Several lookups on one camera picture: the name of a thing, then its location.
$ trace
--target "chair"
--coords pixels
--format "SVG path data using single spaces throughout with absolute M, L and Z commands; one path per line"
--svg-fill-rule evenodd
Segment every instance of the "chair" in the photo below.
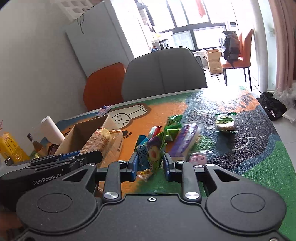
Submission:
M 192 51 L 172 47 L 132 60 L 123 80 L 122 97 L 130 101 L 206 87 L 204 70 Z
M 240 52 L 241 53 L 239 55 L 239 59 L 237 61 L 233 62 L 233 66 L 235 69 L 244 69 L 245 82 L 247 82 L 245 68 L 248 69 L 251 91 L 252 91 L 252 82 L 251 82 L 251 75 L 250 75 L 249 67 L 251 66 L 252 35 L 253 35 L 252 29 L 248 32 L 248 34 L 245 36 L 244 39 L 242 39 L 242 33 L 239 35 L 239 40 L 241 43 L 241 45 L 240 45 Z M 225 81 L 225 84 L 227 85 L 226 69 L 232 69 L 232 66 L 229 62 L 227 62 L 227 60 L 224 57 L 220 58 L 220 63 L 223 68 L 224 81 Z
M 123 64 L 116 63 L 89 76 L 83 93 L 88 111 L 123 102 L 121 87 L 125 72 Z

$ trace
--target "gray backpack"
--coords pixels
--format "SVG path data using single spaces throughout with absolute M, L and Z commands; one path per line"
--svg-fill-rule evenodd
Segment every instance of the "gray backpack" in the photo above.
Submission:
M 219 42 L 222 47 L 222 56 L 233 66 L 233 62 L 238 60 L 240 55 L 240 41 L 236 31 L 223 31 Z

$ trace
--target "colorful tablecloth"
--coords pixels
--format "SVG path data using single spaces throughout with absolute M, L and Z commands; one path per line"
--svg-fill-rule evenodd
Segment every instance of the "colorful tablecloth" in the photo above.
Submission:
M 215 133 L 215 114 L 237 112 L 237 134 Z M 208 162 L 243 175 L 278 192 L 287 204 L 287 215 L 280 231 L 296 240 L 296 174 L 289 155 L 268 116 L 257 100 L 245 90 L 222 87 L 176 94 L 113 108 L 109 112 L 124 134 L 120 160 L 129 160 L 139 135 L 148 135 L 151 127 L 164 126 L 168 116 L 184 114 L 182 122 L 204 122 L 193 150 L 211 150 Z M 63 134 L 78 122 L 95 116 L 85 114 L 57 123 Z M 148 182 L 122 184 L 126 193 L 180 193 L 179 183 L 165 181 L 160 170 Z

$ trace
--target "silver bolt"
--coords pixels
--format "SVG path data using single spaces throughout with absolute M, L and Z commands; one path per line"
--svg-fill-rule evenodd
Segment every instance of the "silver bolt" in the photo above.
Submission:
M 150 198 L 148 198 L 148 201 L 155 202 L 156 201 L 156 198 L 155 197 L 150 197 Z
M 193 200 L 193 199 L 198 199 L 200 195 L 197 192 L 188 192 L 185 194 L 185 197 Z
M 104 194 L 104 198 L 107 198 L 107 199 L 115 199 L 115 198 L 118 198 L 118 193 L 116 192 L 106 192 Z

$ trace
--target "gray chair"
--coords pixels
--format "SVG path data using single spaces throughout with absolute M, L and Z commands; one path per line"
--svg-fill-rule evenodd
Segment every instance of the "gray chair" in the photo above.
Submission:
M 124 101 L 130 101 L 206 87 L 204 70 L 191 50 L 172 47 L 132 60 L 124 76 L 121 93 Z

